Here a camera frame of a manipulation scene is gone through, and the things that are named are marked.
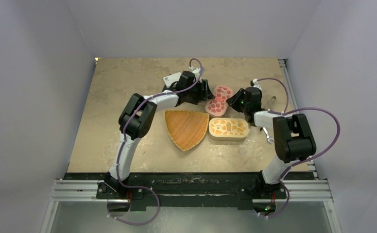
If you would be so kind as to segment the beige lunch box lid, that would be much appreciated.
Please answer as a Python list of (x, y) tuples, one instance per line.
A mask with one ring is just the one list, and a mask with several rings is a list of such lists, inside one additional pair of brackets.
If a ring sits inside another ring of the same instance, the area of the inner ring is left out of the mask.
[(241, 118), (213, 118), (208, 125), (209, 133), (218, 139), (245, 138), (249, 134), (248, 123)]

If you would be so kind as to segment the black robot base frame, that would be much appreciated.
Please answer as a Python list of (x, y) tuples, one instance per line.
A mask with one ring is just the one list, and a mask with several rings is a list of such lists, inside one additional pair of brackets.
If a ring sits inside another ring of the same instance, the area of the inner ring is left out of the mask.
[(149, 207), (217, 207), (273, 213), (276, 204), (290, 200), (293, 189), (310, 187), (314, 176), (292, 172), (279, 184), (266, 184), (261, 172), (133, 172), (124, 194), (104, 183), (106, 173), (66, 173), (63, 181), (77, 192), (91, 192), (93, 200), (106, 201), (110, 212), (138, 212)]

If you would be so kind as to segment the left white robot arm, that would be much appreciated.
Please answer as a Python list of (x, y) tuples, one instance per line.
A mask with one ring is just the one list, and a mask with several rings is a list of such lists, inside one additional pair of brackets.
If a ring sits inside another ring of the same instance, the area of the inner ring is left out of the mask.
[(147, 96), (135, 93), (131, 96), (119, 117), (119, 149), (104, 179), (108, 192), (114, 198), (123, 198), (131, 188), (127, 184), (131, 162), (137, 145), (150, 130), (156, 112), (185, 102), (198, 104), (214, 97), (207, 80), (202, 79), (203, 73), (202, 67), (191, 68), (180, 73), (177, 81), (165, 84), (160, 93)]

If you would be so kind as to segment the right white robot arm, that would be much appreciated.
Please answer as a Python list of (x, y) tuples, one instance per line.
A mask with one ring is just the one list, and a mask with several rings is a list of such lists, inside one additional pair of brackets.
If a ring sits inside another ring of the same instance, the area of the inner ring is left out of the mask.
[(273, 131), (269, 143), (274, 143), (275, 156), (262, 171), (263, 180), (255, 185), (256, 193), (266, 198), (274, 192), (274, 184), (280, 182), (286, 168), (314, 155), (317, 146), (304, 114), (276, 114), (262, 107), (261, 98), (259, 88), (248, 87), (241, 88), (226, 102), (237, 112), (244, 113), (250, 125)]

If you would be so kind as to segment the pink lunch box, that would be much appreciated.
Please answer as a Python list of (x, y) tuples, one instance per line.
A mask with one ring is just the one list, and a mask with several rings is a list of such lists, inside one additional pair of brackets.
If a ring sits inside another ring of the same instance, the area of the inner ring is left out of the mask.
[(227, 106), (222, 105), (208, 105), (205, 107), (205, 111), (213, 117), (222, 117), (226, 113), (227, 109)]

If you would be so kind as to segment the woven bamboo basket tray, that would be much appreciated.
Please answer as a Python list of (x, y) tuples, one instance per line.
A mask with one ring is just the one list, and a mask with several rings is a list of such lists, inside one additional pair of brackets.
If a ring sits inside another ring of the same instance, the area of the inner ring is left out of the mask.
[(164, 120), (173, 143), (188, 151), (197, 146), (208, 131), (209, 114), (189, 110), (165, 110)]

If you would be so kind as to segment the pink lunch box lid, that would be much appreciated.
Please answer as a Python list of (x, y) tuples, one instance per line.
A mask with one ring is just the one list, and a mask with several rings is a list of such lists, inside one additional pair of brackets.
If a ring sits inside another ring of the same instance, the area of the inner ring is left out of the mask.
[(208, 106), (208, 105), (217, 105), (217, 106), (222, 105), (222, 106), (228, 107), (228, 104), (226, 103), (226, 101), (234, 95), (234, 91), (232, 90), (232, 88), (230, 88), (228, 86), (218, 85), (218, 86), (215, 87), (215, 89), (213, 91), (213, 95), (214, 95), (214, 99), (209, 100), (206, 103), (206, 106)]

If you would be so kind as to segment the beige lunch box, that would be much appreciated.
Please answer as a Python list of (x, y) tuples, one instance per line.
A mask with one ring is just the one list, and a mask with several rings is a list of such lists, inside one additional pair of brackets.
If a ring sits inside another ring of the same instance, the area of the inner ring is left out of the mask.
[(210, 131), (209, 136), (213, 140), (219, 141), (244, 141), (248, 136), (249, 132), (231, 132), (231, 131), (220, 131), (216, 130), (214, 132)]

